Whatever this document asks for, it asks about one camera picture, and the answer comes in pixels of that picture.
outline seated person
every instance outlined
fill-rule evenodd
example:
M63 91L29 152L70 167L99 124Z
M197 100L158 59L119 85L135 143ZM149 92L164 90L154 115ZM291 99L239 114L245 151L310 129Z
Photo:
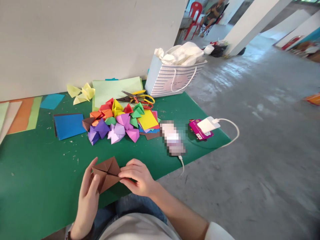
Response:
M200 33L200 29L202 27L202 25L205 23L206 24L206 28L204 29L204 31L201 33L200 37L204 36L205 31L208 30L208 28L217 20L217 18L220 16L220 14L222 13L222 11L224 10L224 0L219 0L219 2L213 4L211 6L211 8L208 9L208 11L206 11L206 16L204 16L201 21L200 21L200 25L199 25L199 29L198 31L196 31L196 35L199 35Z

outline green table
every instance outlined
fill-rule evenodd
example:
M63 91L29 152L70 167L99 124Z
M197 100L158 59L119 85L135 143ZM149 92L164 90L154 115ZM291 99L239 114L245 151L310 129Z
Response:
M34 130L11 134L0 145L0 239L41 239L72 223L84 170L96 156L98 163L115 156L119 166L132 158L145 163L154 179L178 169L177 157L167 155L162 138L134 143L128 136L111 145L104 138L92 146L87 133L59 141L54 134L53 115L83 113L89 117L92 103L73 106L67 94L55 110L40 108ZM207 142L196 140L188 130L189 119L207 115L186 94L157 98L154 110L161 120L174 120L185 134L188 164L229 143L220 129ZM100 196L99 207L116 201L129 190L117 183Z

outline gray floor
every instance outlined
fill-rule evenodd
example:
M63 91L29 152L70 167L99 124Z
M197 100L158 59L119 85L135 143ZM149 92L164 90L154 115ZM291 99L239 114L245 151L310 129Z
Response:
M194 42L206 45L227 32L214 26ZM181 178L177 170L160 182L237 240L315 239L320 109L301 99L320 91L320 65L273 43L257 36L243 56L208 58L187 92L209 116L234 121L240 137L187 165ZM235 136L229 123L221 126Z

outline white pillar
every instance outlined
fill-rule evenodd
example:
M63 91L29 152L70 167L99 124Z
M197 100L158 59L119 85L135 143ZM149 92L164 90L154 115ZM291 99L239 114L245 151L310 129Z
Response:
M224 40L226 55L237 55L291 0L254 0Z
M228 3L228 7L223 13L223 17L221 18L219 24L220 25L227 25L228 22L231 20L233 15L236 13L236 11L239 9L241 4L244 2L244 0L230 0Z

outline person's right hand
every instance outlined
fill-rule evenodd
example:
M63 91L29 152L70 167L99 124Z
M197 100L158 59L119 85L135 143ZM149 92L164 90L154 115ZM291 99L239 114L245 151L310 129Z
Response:
M125 167L120 169L118 177L121 177L121 183L127 186L129 190L139 196L150 197L156 190L158 183L153 180L147 166L138 159L131 159Z

